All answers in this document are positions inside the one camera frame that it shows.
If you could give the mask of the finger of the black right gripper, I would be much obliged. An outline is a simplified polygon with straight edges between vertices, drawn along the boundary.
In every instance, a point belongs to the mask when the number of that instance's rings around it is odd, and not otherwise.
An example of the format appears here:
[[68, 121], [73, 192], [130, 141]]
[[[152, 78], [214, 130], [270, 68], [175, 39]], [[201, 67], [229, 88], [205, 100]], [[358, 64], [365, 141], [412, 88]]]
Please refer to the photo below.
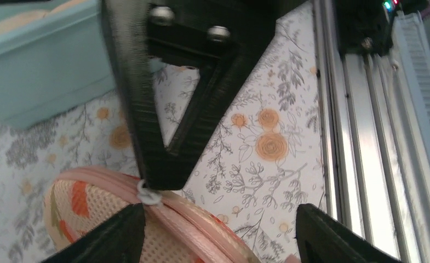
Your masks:
[[[100, 20], [140, 176], [179, 190], [274, 37], [276, 1], [102, 1]], [[163, 141], [149, 61], [199, 71], [170, 143]]]

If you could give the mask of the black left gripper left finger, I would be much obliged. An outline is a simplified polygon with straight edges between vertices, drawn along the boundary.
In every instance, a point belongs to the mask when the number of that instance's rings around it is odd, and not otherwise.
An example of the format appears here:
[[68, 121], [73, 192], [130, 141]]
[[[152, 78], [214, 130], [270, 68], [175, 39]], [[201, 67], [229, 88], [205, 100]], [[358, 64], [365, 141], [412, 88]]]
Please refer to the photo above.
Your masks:
[[42, 263], [138, 263], [145, 223], [144, 206], [130, 204]]

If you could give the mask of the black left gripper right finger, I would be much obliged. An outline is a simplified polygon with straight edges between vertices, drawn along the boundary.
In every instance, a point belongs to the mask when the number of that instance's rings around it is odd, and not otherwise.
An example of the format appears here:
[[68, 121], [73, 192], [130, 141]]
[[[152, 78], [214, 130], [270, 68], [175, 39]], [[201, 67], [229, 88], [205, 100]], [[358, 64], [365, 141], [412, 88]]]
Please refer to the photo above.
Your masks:
[[296, 239], [302, 262], [400, 262], [309, 203], [297, 208]]

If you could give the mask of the floral tulip mesh laundry bag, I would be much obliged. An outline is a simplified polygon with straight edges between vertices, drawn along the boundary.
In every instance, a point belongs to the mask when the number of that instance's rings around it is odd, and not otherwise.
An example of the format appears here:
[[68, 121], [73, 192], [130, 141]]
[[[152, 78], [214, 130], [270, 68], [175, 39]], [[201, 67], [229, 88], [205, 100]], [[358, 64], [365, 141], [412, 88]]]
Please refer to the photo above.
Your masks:
[[62, 172], [46, 193], [44, 222], [56, 253], [130, 204], [145, 210], [140, 262], [284, 262], [290, 251], [261, 227], [262, 209], [230, 229], [246, 209], [231, 205], [214, 215], [188, 190], [153, 192], [135, 176], [92, 166]]

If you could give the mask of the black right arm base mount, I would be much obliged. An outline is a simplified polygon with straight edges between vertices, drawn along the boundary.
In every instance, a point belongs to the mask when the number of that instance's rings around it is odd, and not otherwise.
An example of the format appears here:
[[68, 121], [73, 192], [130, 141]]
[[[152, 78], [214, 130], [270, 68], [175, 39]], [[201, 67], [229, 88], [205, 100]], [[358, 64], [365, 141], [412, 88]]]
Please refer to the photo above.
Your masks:
[[430, 14], [427, 0], [341, 0], [333, 1], [333, 5], [340, 55], [384, 56], [393, 46], [397, 12]]

